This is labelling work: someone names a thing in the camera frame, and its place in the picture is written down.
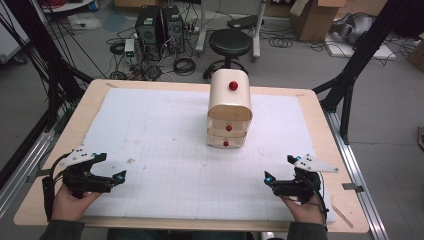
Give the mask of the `person's left hand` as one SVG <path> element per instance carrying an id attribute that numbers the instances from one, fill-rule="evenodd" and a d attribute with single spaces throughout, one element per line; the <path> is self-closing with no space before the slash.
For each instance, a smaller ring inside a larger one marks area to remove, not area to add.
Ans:
<path id="1" fill-rule="evenodd" d="M 58 190 L 52 210 L 52 220 L 78 221 L 88 207 L 101 196 L 97 192 L 84 193 L 81 199 L 72 195 L 66 185 L 62 185 Z"/>

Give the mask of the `black power strip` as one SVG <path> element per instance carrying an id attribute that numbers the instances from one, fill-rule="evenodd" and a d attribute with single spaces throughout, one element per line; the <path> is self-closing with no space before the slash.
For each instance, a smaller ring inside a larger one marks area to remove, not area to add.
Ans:
<path id="1" fill-rule="evenodd" d="M 246 17 L 233 19 L 227 22 L 228 27 L 230 27 L 231 29 L 239 30 L 255 28 L 257 24 L 263 25 L 264 21 L 259 21 L 256 15 L 249 15 Z"/>

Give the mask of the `white grid mat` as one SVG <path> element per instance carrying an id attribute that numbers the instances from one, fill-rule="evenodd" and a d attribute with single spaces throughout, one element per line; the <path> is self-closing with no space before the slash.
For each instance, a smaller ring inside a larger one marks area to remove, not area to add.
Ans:
<path id="1" fill-rule="evenodd" d="M 206 92 L 115 88 L 84 139 L 104 153 L 96 175 L 125 172 L 124 184 L 102 195 L 90 216 L 190 220 L 287 221 L 291 214 L 264 175 L 290 180 L 290 155 L 314 154 L 294 96 L 252 97 L 253 120 L 240 148 L 207 143 Z"/>

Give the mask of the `black metal stand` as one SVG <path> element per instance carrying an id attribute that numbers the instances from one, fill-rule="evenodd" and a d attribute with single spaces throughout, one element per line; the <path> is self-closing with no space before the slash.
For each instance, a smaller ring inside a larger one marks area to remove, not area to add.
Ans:
<path id="1" fill-rule="evenodd" d="M 85 91 L 79 86 L 77 79 L 84 83 L 91 83 L 93 78 L 65 60 L 31 0 L 0 0 L 0 6 L 7 7 L 6 14 L 11 13 L 14 16 L 38 54 L 35 55 L 31 47 L 24 43 L 12 23 L 8 22 L 2 14 L 0 14 L 0 23 L 29 57 L 41 80 L 48 84 L 46 112 L 0 170 L 0 190 L 3 190 L 36 138 L 43 131 L 53 128 L 53 124 L 57 121 L 59 107 L 64 102 L 75 103 L 82 98 Z"/>
<path id="2" fill-rule="evenodd" d="M 391 30 L 402 17 L 410 13 L 414 1 L 387 0 L 343 70 L 335 78 L 313 88 L 316 94 L 328 90 L 326 97 L 320 101 L 321 108 L 326 112 L 335 113 L 339 103 L 343 102 L 339 134 L 346 145 L 349 145 L 348 131 L 355 82 Z"/>

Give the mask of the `thin wooden stick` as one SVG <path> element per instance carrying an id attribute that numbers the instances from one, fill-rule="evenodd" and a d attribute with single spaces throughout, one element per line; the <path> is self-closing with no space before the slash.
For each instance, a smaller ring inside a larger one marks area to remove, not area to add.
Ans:
<path id="1" fill-rule="evenodd" d="M 335 205 L 332 205 L 332 208 L 334 212 L 345 222 L 345 224 L 349 228 L 353 229 L 354 225 L 352 224 L 352 222 Z"/>

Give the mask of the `white foam board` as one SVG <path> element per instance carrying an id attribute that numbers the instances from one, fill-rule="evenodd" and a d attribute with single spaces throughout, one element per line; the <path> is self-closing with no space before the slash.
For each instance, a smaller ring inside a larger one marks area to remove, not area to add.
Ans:
<path id="1" fill-rule="evenodd" d="M 326 37 L 325 46 L 332 57 L 350 58 L 355 52 L 352 45 L 336 34 L 329 34 Z M 373 57 L 380 60 L 393 60 L 396 58 L 395 54 L 386 45 L 382 45 Z"/>

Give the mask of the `sheet of paper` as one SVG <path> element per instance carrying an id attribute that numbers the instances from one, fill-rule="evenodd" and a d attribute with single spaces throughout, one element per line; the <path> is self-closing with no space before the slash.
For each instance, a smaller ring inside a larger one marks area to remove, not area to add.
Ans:
<path id="1" fill-rule="evenodd" d="M 70 15 L 67 19 L 74 30 L 95 30 L 101 26 L 100 20 L 91 12 Z"/>

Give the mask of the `light wooden table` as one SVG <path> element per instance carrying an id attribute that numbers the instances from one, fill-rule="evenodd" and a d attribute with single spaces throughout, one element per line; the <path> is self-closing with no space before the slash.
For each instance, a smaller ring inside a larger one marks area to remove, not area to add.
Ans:
<path id="1" fill-rule="evenodd" d="M 111 89 L 144 89 L 180 91 L 184 94 L 208 92 L 208 84 L 104 80 L 93 81 L 86 90 L 75 112 L 58 138 L 47 160 L 42 164 L 49 168 L 62 154 L 83 142 L 83 137 L 99 111 L 102 101 Z M 338 118 L 321 109 L 316 94 L 309 89 L 253 87 L 252 94 L 266 96 L 293 96 L 298 99 L 305 124 L 310 134 L 313 150 L 323 160 L 339 168 L 335 175 L 326 173 L 325 191 L 330 194 L 335 208 L 336 221 L 328 226 L 332 233 L 362 234 L 368 232 L 368 221 L 353 190 L 343 188 L 351 184 L 351 174 L 342 148 L 344 142 L 338 133 Z M 271 220 L 190 220 L 190 219 L 142 219 L 140 217 L 86 217 L 89 227 L 147 227 L 173 230 L 251 230 L 282 232 L 288 229 L 286 221 Z"/>

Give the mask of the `large open cardboard box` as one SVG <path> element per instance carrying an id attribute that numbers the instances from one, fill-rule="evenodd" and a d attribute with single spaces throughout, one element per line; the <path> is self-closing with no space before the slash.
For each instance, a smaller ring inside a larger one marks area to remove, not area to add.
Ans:
<path id="1" fill-rule="evenodd" d="M 346 0 L 295 0 L 289 19 L 300 41 L 323 42 Z"/>

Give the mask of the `cream drawer cabinet red knobs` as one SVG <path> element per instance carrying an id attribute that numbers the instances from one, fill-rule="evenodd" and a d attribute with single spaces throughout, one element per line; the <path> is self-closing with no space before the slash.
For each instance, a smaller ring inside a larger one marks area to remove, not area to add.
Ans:
<path id="1" fill-rule="evenodd" d="M 223 149 L 242 147 L 252 118 L 248 75 L 237 69 L 217 70 L 210 82 L 207 144 Z"/>

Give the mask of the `person's right hand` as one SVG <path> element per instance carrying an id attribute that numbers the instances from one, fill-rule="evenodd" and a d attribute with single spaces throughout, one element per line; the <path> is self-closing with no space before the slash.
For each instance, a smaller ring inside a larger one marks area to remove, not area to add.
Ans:
<path id="1" fill-rule="evenodd" d="M 297 204 L 290 197 L 282 197 L 281 200 L 287 206 L 296 222 L 313 223 L 324 225 L 326 223 L 319 202 L 313 196 L 308 203 Z"/>

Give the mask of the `white round table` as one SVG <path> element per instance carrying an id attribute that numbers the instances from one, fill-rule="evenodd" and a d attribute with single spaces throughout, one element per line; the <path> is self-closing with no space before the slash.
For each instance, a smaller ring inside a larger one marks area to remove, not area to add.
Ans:
<path id="1" fill-rule="evenodd" d="M 44 13 L 49 13 L 49 12 L 59 13 L 59 12 L 65 12 L 65 11 L 78 9 L 81 7 L 87 7 L 93 1 L 94 0 L 82 0 L 81 2 L 72 2 L 71 0 L 66 0 L 64 4 L 59 6 L 48 6 L 48 5 L 42 4 L 41 8 Z"/>

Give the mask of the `small white power supply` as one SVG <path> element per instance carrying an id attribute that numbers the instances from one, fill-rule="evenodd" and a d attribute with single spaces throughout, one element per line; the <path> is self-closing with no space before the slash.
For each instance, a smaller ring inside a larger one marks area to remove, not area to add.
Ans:
<path id="1" fill-rule="evenodd" d="M 135 40 L 126 39 L 124 46 L 124 54 L 126 56 L 127 63 L 132 66 L 136 63 L 136 52 L 135 52 Z"/>

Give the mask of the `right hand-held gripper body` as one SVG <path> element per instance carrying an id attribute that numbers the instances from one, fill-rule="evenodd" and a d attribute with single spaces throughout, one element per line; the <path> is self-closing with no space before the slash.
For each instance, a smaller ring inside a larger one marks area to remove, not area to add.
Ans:
<path id="1" fill-rule="evenodd" d="M 272 192 L 276 196 L 297 197 L 302 204 L 308 203 L 314 195 L 322 199 L 321 172 L 339 172 L 338 167 L 310 154 L 301 157 L 301 160 L 293 166 L 294 178 L 292 180 L 276 179 Z"/>

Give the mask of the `small cardboard box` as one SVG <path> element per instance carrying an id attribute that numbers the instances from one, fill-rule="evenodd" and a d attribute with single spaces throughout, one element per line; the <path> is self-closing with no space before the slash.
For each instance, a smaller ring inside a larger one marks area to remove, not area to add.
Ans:
<path id="1" fill-rule="evenodd" d="M 416 48 L 407 57 L 407 61 L 424 73 L 424 35 Z"/>

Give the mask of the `aluminium rail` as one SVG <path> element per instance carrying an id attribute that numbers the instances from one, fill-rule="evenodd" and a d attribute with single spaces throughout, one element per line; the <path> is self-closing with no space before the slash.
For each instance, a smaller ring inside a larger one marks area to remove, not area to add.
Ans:
<path id="1" fill-rule="evenodd" d="M 19 191 L 35 170 L 37 164 L 43 159 L 48 147 L 55 138 L 55 131 L 42 132 L 29 148 L 23 152 L 21 162 L 12 171 L 11 176 L 0 189 L 0 219 L 15 201 Z"/>
<path id="2" fill-rule="evenodd" d="M 350 180 L 356 185 L 361 185 L 364 192 L 356 193 L 361 207 L 364 211 L 365 218 L 367 219 L 369 229 L 372 233 L 374 240 L 389 240 L 386 228 L 380 218 L 378 210 L 374 204 L 366 181 L 363 177 L 361 169 L 357 163 L 356 157 L 349 144 L 346 144 L 340 134 L 341 122 L 336 113 L 325 111 L 324 116 L 333 134 L 333 138 L 337 144 L 338 150 L 343 159 L 345 168 L 348 172 Z"/>

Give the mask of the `grey bag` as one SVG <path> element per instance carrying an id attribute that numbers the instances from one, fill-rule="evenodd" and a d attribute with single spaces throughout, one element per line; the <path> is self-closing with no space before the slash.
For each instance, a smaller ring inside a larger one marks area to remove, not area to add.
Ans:
<path id="1" fill-rule="evenodd" d="M 367 13 L 347 13 L 331 24 L 330 33 L 337 33 L 348 44 L 356 46 L 370 30 L 376 17 Z"/>

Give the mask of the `black round stool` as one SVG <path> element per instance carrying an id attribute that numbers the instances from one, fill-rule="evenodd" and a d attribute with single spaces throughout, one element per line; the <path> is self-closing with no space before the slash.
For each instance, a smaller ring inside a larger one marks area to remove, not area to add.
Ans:
<path id="1" fill-rule="evenodd" d="M 246 33 L 236 29 L 214 31 L 209 38 L 209 47 L 216 54 L 223 56 L 223 59 L 214 61 L 207 67 L 203 72 L 204 79 L 211 78 L 212 74 L 218 70 L 216 65 L 219 63 L 221 63 L 220 69 L 230 69 L 231 65 L 235 64 L 248 73 L 246 68 L 238 62 L 238 59 L 246 55 L 252 47 L 252 40 Z"/>

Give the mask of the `white desk frame legs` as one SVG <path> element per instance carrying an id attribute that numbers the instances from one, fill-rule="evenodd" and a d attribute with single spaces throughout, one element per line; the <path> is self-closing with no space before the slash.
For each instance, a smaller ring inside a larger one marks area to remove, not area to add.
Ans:
<path id="1" fill-rule="evenodd" d="M 207 34 L 207 23 L 205 19 L 206 1 L 207 0 L 200 0 L 200 26 L 199 26 L 199 35 L 198 35 L 198 39 L 197 39 L 196 47 L 195 47 L 195 53 L 197 54 L 197 56 L 200 56 L 203 53 L 205 41 L 206 41 L 206 34 Z M 252 60 L 253 61 L 259 59 L 261 56 L 260 30 L 261 30 L 262 20 L 263 20 L 265 9 L 266 9 L 267 0 L 259 0 L 259 2 L 260 4 L 259 4 L 259 10 L 257 13 L 257 23 L 253 31 L 254 35 L 252 36 L 252 43 L 253 43 Z"/>

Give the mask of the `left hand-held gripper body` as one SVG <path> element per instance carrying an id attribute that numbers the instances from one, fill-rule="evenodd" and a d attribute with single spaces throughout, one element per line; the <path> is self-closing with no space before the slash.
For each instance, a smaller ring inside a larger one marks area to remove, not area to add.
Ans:
<path id="1" fill-rule="evenodd" d="M 85 192 L 109 193 L 114 187 L 112 177 L 97 176 L 91 172 L 94 165 L 90 163 L 92 154 L 93 152 L 80 146 L 60 163 L 64 168 L 63 183 L 79 199 Z"/>

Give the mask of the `grey metal bracket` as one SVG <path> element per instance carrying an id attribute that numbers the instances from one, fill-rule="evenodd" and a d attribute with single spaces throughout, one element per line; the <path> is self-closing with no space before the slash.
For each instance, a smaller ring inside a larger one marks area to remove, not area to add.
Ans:
<path id="1" fill-rule="evenodd" d="M 364 192 L 364 188 L 361 185 L 356 185 L 355 183 L 342 183 L 344 190 L 354 190 L 356 193 Z"/>
<path id="2" fill-rule="evenodd" d="M 33 175 L 28 175 L 26 183 L 34 183 L 38 177 L 44 177 L 50 175 L 50 169 L 37 170 Z"/>

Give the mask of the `black computer tower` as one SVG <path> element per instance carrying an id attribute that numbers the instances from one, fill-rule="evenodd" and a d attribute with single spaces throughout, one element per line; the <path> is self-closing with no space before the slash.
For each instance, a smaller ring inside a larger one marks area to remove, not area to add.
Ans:
<path id="1" fill-rule="evenodd" d="M 160 8 L 156 5 L 143 5 L 139 11 L 135 29 L 145 56 L 151 60 L 159 60 L 160 47 L 164 43 Z"/>
<path id="2" fill-rule="evenodd" d="M 170 53 L 183 53 L 184 26 L 177 6 L 165 6 L 162 8 L 162 16 L 165 32 L 165 43 Z"/>

